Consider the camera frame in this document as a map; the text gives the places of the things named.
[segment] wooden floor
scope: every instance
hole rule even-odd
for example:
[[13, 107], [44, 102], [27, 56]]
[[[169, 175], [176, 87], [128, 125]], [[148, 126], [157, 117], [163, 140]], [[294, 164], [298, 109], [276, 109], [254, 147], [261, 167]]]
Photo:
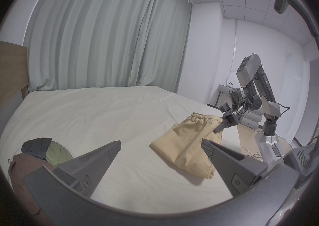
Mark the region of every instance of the wooden floor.
[[[240, 144], [243, 147], [245, 147], [252, 154], [256, 154], [259, 150], [258, 146], [256, 144], [256, 141], [255, 141], [255, 138], [254, 138], [257, 131], [255, 131], [249, 127], [246, 127], [245, 125], [242, 125], [242, 124], [239, 124], [237, 126], [237, 129], [238, 129]], [[279, 139], [279, 143], [281, 144], [282, 148], [284, 149], [284, 151], [286, 153], [292, 149], [291, 146], [286, 142], [285, 139], [283, 139], [281, 137], [278, 137], [278, 139]], [[241, 147], [241, 153], [251, 156], [251, 154], [249, 152], [247, 152], [243, 147]]]

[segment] green garment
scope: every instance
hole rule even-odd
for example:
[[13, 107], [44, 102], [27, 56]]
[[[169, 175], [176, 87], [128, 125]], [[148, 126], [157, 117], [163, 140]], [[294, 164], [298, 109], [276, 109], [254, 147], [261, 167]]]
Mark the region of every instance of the green garment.
[[52, 166], [56, 166], [57, 164], [72, 160], [73, 157], [65, 147], [52, 141], [46, 152], [46, 159]]

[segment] white bed sheet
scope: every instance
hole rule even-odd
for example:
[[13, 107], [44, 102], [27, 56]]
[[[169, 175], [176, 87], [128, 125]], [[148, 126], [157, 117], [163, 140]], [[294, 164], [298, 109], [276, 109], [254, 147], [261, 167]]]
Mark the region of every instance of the white bed sheet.
[[[0, 139], [0, 165], [22, 144], [51, 137], [73, 157], [121, 140], [122, 149], [92, 199], [132, 212], [169, 214], [206, 208], [232, 196], [218, 172], [210, 180], [191, 175], [149, 145], [192, 112], [221, 116], [217, 109], [158, 87], [35, 91], [15, 111]], [[223, 145], [240, 152], [236, 127]]]

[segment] curtain fold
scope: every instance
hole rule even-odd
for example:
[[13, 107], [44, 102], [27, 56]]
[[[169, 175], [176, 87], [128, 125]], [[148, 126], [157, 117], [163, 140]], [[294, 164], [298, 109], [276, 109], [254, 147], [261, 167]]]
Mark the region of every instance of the curtain fold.
[[174, 91], [190, 8], [188, 0], [39, 0], [24, 42], [29, 90]]

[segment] khaki shorts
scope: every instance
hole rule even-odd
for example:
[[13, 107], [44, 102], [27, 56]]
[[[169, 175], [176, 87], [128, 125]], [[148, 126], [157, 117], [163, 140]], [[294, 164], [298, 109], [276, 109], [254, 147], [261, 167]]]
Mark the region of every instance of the khaki shorts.
[[218, 116], [193, 113], [152, 142], [151, 147], [177, 167], [211, 179], [215, 168], [202, 150], [201, 142], [204, 138], [222, 144], [222, 131], [217, 134], [213, 132], [222, 122]]

